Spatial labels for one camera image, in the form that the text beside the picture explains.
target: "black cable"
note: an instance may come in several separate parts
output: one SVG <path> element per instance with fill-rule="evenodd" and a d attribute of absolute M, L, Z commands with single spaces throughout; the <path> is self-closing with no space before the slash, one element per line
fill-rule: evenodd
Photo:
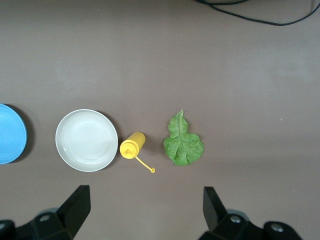
<path fill-rule="evenodd" d="M 195 0 L 196 2 L 198 3 L 201 3 L 201 4 L 204 4 L 204 5 L 207 5 L 209 6 L 210 8 L 218 11 L 218 12 L 221 12 L 221 13 L 224 13 L 224 14 L 228 14 L 228 15 L 231 15 L 231 16 L 235 16 L 235 17 L 238 17 L 238 18 L 241 18 L 241 19 L 244 19 L 244 20 L 248 20 L 248 21 L 251 21 L 251 22 L 256 22 L 256 23 L 261 23 L 261 24 L 268 24 L 268 25 L 273 25 L 273 26 L 287 26 L 287 25 L 291 25 L 291 24 L 295 24 L 295 23 L 298 23 L 308 17 L 310 17 L 312 14 L 314 14 L 318 8 L 320 7 L 320 3 L 316 6 L 316 8 L 310 12 L 308 15 L 296 20 L 296 21 L 291 21 L 291 22 L 286 22 L 286 23 L 277 23 L 277 22 L 272 22 L 272 21 L 264 21 L 264 20 L 259 20 L 259 19 L 255 19 L 255 18 L 251 18 L 251 17 L 246 17 L 246 16 L 242 16 L 242 15 L 239 15 L 239 14 L 236 14 L 236 13 L 233 13 L 233 12 L 230 12 L 230 11 L 226 11 L 226 10 L 222 10 L 218 7 L 215 7 L 215 6 L 221 6 L 221 5 L 236 5 L 236 4 L 241 4 L 241 3 L 244 3 L 244 2 L 247 2 L 249 0 L 241 0 L 241 1 L 234 1 L 234 2 L 219 2 L 219 3 L 211 3 L 211 2 L 207 2 L 205 0 Z"/>

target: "metal screw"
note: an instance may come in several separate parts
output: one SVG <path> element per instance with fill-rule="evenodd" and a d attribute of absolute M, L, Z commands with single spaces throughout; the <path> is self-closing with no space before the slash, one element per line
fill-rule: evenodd
<path fill-rule="evenodd" d="M 47 221 L 49 218 L 50 218 L 49 215 L 44 215 L 44 216 L 42 216 L 42 217 L 39 219 L 39 221 L 40 221 L 40 222 L 45 222 L 45 221 Z"/>
<path fill-rule="evenodd" d="M 230 217 L 230 219 L 231 219 L 231 221 L 234 222 L 235 224 L 241 223 L 240 217 L 238 217 L 238 216 L 236 216 L 236 215 L 232 215 L 232 216 Z"/>
<path fill-rule="evenodd" d="M 281 225 L 277 224 L 277 223 L 272 223 L 271 224 L 271 228 L 273 230 L 275 230 L 276 232 L 282 233 L 284 231 L 284 229 L 282 228 Z"/>

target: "plate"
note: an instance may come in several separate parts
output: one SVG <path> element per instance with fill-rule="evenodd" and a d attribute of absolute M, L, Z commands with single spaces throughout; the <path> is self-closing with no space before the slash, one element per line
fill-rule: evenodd
<path fill-rule="evenodd" d="M 27 128 L 11 107 L 0 103 L 0 164 L 16 160 L 27 144 Z"/>
<path fill-rule="evenodd" d="M 55 145 L 70 167 L 95 172 L 115 158 L 118 135 L 106 116 L 94 110 L 79 109 L 61 120 L 55 132 Z"/>

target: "yellow squeeze bottle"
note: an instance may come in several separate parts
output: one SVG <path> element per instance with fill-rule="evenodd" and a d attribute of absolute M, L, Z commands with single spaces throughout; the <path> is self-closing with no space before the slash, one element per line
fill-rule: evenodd
<path fill-rule="evenodd" d="M 134 132 L 128 137 L 123 143 L 120 145 L 120 153 L 126 159 L 134 159 L 136 158 L 143 166 L 150 170 L 151 173 L 154 173 L 155 168 L 150 168 L 143 161 L 138 158 L 138 154 L 142 148 L 142 146 L 146 142 L 146 136 L 139 131 Z"/>

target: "lettuce leaf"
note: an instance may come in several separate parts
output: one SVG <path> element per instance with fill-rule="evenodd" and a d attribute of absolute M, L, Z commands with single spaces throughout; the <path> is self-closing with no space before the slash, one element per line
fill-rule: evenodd
<path fill-rule="evenodd" d="M 205 146 L 197 134 L 188 133 L 188 123 L 181 110 L 169 122 L 170 137 L 163 141 L 166 155 L 176 166 L 185 166 L 197 161 Z"/>

